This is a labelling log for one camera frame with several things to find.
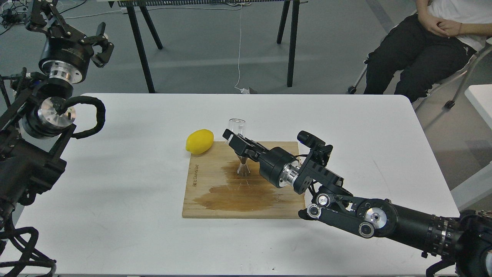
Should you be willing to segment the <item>person right hand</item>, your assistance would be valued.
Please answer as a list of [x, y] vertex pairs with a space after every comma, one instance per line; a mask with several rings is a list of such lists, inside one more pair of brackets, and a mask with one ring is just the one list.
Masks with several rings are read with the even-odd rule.
[[440, 36], [440, 37], [448, 37], [448, 33], [439, 28], [439, 23], [441, 22], [441, 18], [434, 17], [428, 14], [426, 11], [418, 11], [417, 12], [419, 23], [429, 31], [430, 33]]

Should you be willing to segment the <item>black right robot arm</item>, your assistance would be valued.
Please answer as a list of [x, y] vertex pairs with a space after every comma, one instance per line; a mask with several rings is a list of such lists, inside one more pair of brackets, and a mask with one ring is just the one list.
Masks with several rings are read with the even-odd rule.
[[298, 212], [301, 219], [316, 220], [362, 238], [388, 238], [440, 256], [426, 276], [455, 266], [460, 277], [491, 276], [491, 212], [465, 210], [459, 217], [426, 214], [393, 204], [389, 199], [366, 199], [344, 189], [344, 179], [326, 168], [333, 147], [300, 131], [297, 139], [309, 147], [300, 162], [286, 150], [267, 149], [229, 129], [223, 133], [241, 158], [259, 163], [260, 175], [277, 188], [290, 185], [298, 194], [309, 190], [311, 203]]

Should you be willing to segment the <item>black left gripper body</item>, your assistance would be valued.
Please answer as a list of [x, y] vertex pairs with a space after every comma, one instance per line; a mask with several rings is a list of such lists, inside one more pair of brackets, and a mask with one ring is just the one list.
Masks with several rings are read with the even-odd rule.
[[87, 45], [61, 37], [48, 37], [38, 65], [49, 77], [75, 84], [85, 80], [93, 55], [94, 51]]

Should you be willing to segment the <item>person left hand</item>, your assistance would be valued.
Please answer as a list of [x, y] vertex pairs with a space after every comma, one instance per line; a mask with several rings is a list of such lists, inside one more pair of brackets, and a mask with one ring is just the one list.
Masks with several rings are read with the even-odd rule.
[[460, 35], [461, 29], [462, 29], [462, 23], [452, 21], [452, 20], [445, 20], [441, 21], [438, 23], [438, 27], [446, 33], [446, 36], [448, 37], [456, 37]]

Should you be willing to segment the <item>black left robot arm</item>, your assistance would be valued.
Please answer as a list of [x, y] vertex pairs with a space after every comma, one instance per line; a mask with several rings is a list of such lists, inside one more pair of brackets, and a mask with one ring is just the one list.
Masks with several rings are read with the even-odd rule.
[[28, 6], [26, 29], [46, 35], [39, 72], [1, 77], [7, 110], [1, 116], [1, 250], [7, 242], [20, 251], [17, 261], [2, 262], [7, 277], [17, 277], [26, 267], [56, 271], [56, 261], [35, 248], [39, 232], [16, 228], [12, 219], [17, 205], [31, 205], [37, 195], [50, 190], [63, 174], [61, 155], [71, 138], [98, 133], [105, 123], [105, 105], [95, 97], [73, 97], [73, 84], [85, 80], [88, 65], [108, 63], [114, 46], [100, 23], [97, 34], [86, 36], [66, 23], [56, 0], [33, 0]]

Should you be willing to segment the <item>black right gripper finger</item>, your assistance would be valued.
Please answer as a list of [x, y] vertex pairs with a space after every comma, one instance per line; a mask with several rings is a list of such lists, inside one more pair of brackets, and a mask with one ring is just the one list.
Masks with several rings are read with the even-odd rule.
[[269, 152], [269, 149], [262, 144], [248, 139], [241, 134], [235, 134], [228, 128], [223, 133], [223, 138], [229, 142], [236, 154], [265, 154]]
[[234, 149], [235, 153], [248, 157], [254, 162], [259, 162], [263, 154], [263, 145], [253, 140], [230, 140], [229, 146]]

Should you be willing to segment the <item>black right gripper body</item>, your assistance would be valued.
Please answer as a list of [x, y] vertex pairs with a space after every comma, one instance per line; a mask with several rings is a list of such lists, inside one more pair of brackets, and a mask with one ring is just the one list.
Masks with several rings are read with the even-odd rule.
[[274, 147], [258, 157], [259, 174], [276, 188], [292, 186], [299, 175], [302, 162], [286, 150]]

